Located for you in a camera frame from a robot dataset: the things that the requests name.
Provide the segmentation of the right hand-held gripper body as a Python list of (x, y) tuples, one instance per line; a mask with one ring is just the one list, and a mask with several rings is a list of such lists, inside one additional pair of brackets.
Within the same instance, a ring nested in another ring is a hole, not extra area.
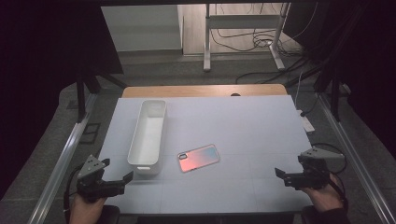
[(331, 170), (328, 168), (328, 162), (345, 160), (342, 153), (331, 152), (318, 147), (312, 147), (299, 156), (306, 156), (308, 160), (305, 164), (301, 164), (303, 167), (301, 173), (290, 174), (292, 176), (291, 187), (295, 189), (324, 188), (330, 179)]

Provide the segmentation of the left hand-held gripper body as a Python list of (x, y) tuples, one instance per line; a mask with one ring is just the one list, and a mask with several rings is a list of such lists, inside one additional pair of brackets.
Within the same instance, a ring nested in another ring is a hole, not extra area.
[(115, 197), (124, 193), (122, 180), (105, 181), (105, 166), (93, 155), (83, 163), (78, 173), (77, 194), (85, 201), (94, 203), (100, 198)]

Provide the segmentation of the white plastic storage bin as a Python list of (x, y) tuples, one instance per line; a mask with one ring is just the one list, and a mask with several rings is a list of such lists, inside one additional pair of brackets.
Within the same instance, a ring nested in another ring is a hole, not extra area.
[(161, 170), (160, 153), (166, 102), (147, 100), (140, 107), (127, 161), (139, 175), (156, 175)]

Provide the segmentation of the iridescent pink phone case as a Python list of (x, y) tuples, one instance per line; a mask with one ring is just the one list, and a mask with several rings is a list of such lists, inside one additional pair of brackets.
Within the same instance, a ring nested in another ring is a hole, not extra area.
[(215, 145), (208, 145), (181, 152), (177, 158), (181, 171), (187, 173), (219, 162), (219, 153)]

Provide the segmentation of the person's right hand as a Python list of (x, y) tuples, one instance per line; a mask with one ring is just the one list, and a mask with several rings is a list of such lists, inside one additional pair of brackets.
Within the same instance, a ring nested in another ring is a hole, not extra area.
[(331, 184), (327, 184), (322, 189), (302, 188), (302, 192), (308, 195), (320, 213), (344, 207), (340, 195)]

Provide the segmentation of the person's left hand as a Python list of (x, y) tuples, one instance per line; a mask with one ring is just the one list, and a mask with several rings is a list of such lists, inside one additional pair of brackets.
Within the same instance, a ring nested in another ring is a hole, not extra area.
[(95, 203), (87, 203), (77, 194), (72, 203), (69, 224), (96, 224), (102, 214), (106, 198), (100, 198)]

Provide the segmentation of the white power strip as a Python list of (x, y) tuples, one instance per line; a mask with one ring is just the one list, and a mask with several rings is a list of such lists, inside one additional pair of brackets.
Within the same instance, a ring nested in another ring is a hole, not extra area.
[(313, 133), (315, 131), (315, 128), (312, 125), (312, 123), (308, 120), (308, 118), (303, 115), (303, 111), (302, 110), (298, 110), (297, 113), (300, 116), (300, 119), (301, 119), (302, 124), (304, 126), (304, 130), (307, 133)]

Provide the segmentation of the white table cover board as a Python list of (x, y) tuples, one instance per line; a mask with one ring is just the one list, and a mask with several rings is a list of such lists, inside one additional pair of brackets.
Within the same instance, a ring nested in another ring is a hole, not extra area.
[[(177, 155), (208, 145), (219, 162), (183, 173)], [(275, 168), (301, 172), (310, 147), (288, 95), (169, 98), (160, 173), (135, 175), (108, 203), (134, 215), (297, 212), (310, 200)]]

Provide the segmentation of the black metal stand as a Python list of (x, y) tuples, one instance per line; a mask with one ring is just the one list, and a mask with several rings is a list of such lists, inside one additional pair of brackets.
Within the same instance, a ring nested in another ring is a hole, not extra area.
[(317, 93), (323, 93), (327, 90), (329, 85), (331, 86), (331, 102), (330, 102), (330, 110), (333, 117), (339, 121), (339, 96), (340, 96), (340, 76), (335, 68), (331, 68), (327, 63), (322, 63), (320, 65), (315, 66), (314, 68), (302, 72), (300, 76), (292, 79), (284, 84), (286, 88), (291, 87), (297, 84), (299, 81), (311, 77), (315, 74), (318, 74), (318, 78), (315, 81), (313, 88)]
[(125, 89), (128, 87), (128, 85), (125, 82), (97, 68), (90, 68), (85, 72), (77, 73), (77, 92), (78, 92), (77, 123), (81, 123), (88, 112), (88, 108), (86, 106), (86, 100), (85, 100), (85, 88), (88, 88), (88, 91), (90, 93), (99, 93), (100, 90), (102, 89), (97, 79), (97, 76), (106, 79), (107, 81), (115, 84), (121, 89)]

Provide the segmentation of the wooden table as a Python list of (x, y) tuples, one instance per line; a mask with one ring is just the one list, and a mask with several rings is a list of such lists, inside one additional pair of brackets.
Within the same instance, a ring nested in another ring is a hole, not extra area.
[(287, 91), (282, 84), (149, 86), (128, 87), (123, 91), (121, 97), (221, 97), (236, 94), (241, 96), (287, 95)]

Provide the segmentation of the white cabinet panel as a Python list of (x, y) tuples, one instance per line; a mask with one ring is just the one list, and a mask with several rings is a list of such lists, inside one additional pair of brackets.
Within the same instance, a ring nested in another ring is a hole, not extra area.
[(177, 5), (101, 9), (116, 51), (182, 49)]

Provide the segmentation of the aluminium frame rail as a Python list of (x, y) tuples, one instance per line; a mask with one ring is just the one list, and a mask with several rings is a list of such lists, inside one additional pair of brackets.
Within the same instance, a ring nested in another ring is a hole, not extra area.
[(393, 215), (393, 212), (389, 207), (389, 204), (386, 201), (381, 190), (379, 189), (379, 186), (375, 183), (375, 180), (369, 174), (367, 168), (361, 160), (361, 157), (356, 151), (356, 148), (348, 137), (342, 123), (340, 121), (337, 121), (335, 116), (332, 114), (330, 109), (330, 103), (324, 96), (319, 96), (318, 101), (328, 121), (332, 125), (332, 129), (334, 130), (339, 142), (341, 143), (345, 151), (346, 157), (348, 158), (358, 179), (360, 180), (375, 211), (381, 219), (382, 224), (396, 224), (396, 216)]
[(49, 180), (35, 205), (35, 209), (33, 210), (32, 215), (27, 221), (27, 224), (44, 223), (45, 218), (56, 196), (56, 193), (63, 181), (69, 162), (71, 161), (75, 153), (82, 133), (88, 123), (89, 118), (92, 115), (92, 109), (97, 97), (97, 94), (89, 94), (88, 99), (85, 103), (86, 113), (82, 117), (82, 120), (74, 125), (64, 145), (63, 151), (52, 170)]

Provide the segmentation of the white metal desk frame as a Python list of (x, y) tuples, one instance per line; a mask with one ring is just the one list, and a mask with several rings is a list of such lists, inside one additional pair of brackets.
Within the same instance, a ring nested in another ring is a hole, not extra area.
[(276, 29), (275, 36), (269, 46), (278, 70), (284, 70), (277, 43), (285, 23), (290, 4), (284, 3), (279, 15), (211, 15), (210, 5), (205, 5), (205, 49), (204, 71), (211, 69), (210, 31), (212, 29)]

